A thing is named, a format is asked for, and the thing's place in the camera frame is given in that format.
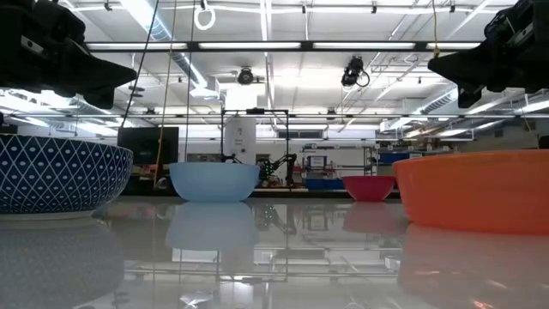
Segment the monitor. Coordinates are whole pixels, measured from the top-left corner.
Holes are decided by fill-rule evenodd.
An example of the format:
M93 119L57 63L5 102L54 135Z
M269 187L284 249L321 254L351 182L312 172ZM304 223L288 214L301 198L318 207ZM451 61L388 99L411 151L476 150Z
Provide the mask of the monitor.
M118 130L118 146L134 152L134 164L156 164L160 128L122 128ZM160 164L178 161L179 128L164 128Z

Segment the table surface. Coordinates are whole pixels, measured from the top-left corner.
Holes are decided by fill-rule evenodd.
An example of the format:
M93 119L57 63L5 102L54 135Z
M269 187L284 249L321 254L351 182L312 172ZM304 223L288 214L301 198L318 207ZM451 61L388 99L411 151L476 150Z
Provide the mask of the table surface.
M0 222L0 230L18 231L0 236L0 308L49 304L47 295L74 284L69 275L86 262L99 272L117 259L123 268L110 274L121 278L116 287L87 299L83 291L109 278L86 277L78 283L82 292L56 296L57 308L549 308L549 238L417 227L399 201L119 197L75 225L83 221L115 245L81 245L78 265L56 268L52 260L76 254L75 245L47 251L44 244L56 244L49 231L66 229L81 243L89 232L70 221L42 222L39 233L32 223ZM23 243L28 231L40 241ZM204 250L188 249L196 245ZM17 271L9 271L12 255ZM57 282L33 290L52 272ZM31 281L22 279L27 275ZM8 297L6 286L29 291Z

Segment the light blue bowl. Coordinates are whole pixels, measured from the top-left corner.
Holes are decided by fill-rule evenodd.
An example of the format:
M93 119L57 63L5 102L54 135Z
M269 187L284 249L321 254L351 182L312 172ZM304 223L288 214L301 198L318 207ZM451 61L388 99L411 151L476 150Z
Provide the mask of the light blue bowl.
M179 196L191 202L239 202L250 196L259 167L245 164L196 162L170 164Z

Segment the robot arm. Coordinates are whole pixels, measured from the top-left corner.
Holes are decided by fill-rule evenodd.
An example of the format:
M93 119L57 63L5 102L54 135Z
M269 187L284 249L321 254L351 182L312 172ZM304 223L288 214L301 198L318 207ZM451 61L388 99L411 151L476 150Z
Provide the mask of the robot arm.
M277 169L279 169L282 164L287 164L286 170L286 183L289 186L293 185L293 167L295 166L295 161L298 159L296 154L285 154L279 160L271 162L268 159L261 160L259 173L259 179L261 181L266 180L270 175L272 175Z

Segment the ceiling beam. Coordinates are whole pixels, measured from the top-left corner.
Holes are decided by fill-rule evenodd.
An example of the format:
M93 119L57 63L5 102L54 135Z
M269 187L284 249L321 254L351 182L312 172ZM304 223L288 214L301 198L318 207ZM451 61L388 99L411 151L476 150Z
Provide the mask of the ceiling beam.
M440 41L441 52L471 49L479 41ZM144 52L142 42L87 42L92 53ZM174 41L149 42L147 53L158 52L432 52L434 41L421 40L317 40L317 41Z

